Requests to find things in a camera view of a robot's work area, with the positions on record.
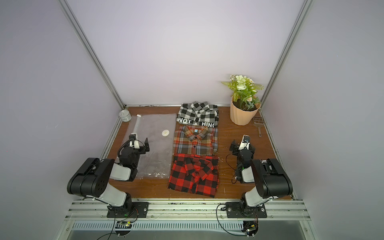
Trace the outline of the red black plaid shirt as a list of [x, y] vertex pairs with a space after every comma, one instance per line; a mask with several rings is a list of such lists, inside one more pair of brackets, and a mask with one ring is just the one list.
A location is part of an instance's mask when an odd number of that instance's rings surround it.
[[219, 185], [219, 158], [174, 154], [168, 189], [215, 197]]

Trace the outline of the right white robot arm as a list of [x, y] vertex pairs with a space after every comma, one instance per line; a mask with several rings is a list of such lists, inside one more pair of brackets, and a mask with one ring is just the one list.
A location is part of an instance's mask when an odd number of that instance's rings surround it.
[[254, 210], [268, 201], [293, 193], [293, 184], [280, 162], [277, 159], [255, 159], [256, 148], [250, 141], [251, 138], [244, 135], [239, 144], [233, 141], [230, 145], [232, 155], [237, 157], [235, 180], [255, 185], [250, 191], [243, 193], [240, 200], [241, 210]]

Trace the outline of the clear plastic vacuum bag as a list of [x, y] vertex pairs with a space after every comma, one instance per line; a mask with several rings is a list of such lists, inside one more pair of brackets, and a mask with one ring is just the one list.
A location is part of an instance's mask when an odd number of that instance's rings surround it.
[[[136, 133], [141, 142], [148, 138], [150, 151], [140, 156], [136, 180], [167, 179], [170, 176], [173, 139], [176, 130], [176, 114], [141, 115], [141, 118], [132, 116], [126, 134], [122, 140], [125, 143], [129, 135]], [[170, 134], [162, 136], [164, 130]]]

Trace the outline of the black white plaid shirt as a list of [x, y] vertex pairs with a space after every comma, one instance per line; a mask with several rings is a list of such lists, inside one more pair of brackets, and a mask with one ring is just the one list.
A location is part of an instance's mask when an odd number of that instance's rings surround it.
[[208, 102], [182, 104], [176, 121], [183, 125], [217, 128], [219, 124], [219, 109], [217, 105], [212, 105]]

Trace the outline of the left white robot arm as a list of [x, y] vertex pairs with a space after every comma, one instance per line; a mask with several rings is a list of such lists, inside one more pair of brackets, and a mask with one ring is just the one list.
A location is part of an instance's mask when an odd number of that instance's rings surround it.
[[117, 163], [114, 159], [88, 158], [69, 180], [67, 192], [105, 203], [115, 216], [127, 215], [134, 209], [131, 195], [113, 187], [109, 180], [134, 181], [140, 156], [149, 151], [148, 139], [141, 142], [136, 134], [131, 134], [118, 150]]

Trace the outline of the multicolour plaid shirt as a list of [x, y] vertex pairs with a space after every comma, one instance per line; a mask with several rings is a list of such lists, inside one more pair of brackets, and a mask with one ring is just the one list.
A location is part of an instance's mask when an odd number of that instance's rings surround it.
[[173, 140], [174, 154], [213, 156], [218, 151], [217, 128], [204, 126], [180, 126]]

